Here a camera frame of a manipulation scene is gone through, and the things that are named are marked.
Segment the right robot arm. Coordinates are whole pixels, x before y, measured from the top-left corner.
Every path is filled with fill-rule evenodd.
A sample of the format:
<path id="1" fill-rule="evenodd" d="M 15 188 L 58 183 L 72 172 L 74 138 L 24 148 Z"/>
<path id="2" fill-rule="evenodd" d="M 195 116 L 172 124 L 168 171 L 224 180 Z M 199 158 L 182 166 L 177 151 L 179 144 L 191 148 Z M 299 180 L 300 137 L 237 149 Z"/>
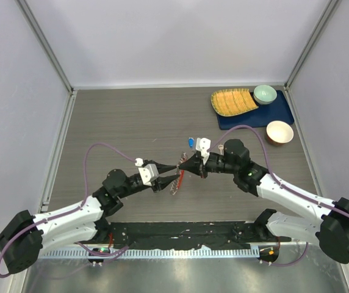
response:
<path id="1" fill-rule="evenodd" d="M 331 259 L 349 263 L 348 199 L 334 201 L 289 184 L 253 162 L 239 139 L 226 141 L 222 154 L 208 152 L 209 146 L 209 139 L 198 139 L 194 155 L 179 168 L 202 178 L 209 173 L 231 174 L 242 191 L 273 201 L 296 214 L 292 217 L 265 210 L 254 227 L 258 239 L 269 241 L 276 236 L 305 241 L 317 245 Z"/>

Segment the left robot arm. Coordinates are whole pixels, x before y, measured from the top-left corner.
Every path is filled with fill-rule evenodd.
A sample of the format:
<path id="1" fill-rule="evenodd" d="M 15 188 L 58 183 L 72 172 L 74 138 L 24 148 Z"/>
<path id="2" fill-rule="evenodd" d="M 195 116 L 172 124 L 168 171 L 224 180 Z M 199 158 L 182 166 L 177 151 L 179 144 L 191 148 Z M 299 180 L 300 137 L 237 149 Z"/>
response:
<path id="1" fill-rule="evenodd" d="M 105 219 L 123 207 L 122 198 L 146 189 L 161 191 L 179 177 L 163 176 L 176 169 L 174 165 L 138 158 L 136 167 L 131 176 L 111 170 L 97 191 L 75 204 L 42 214 L 17 213 L 0 233 L 0 278 L 26 270 L 39 256 L 65 245 L 105 242 L 109 236 Z"/>

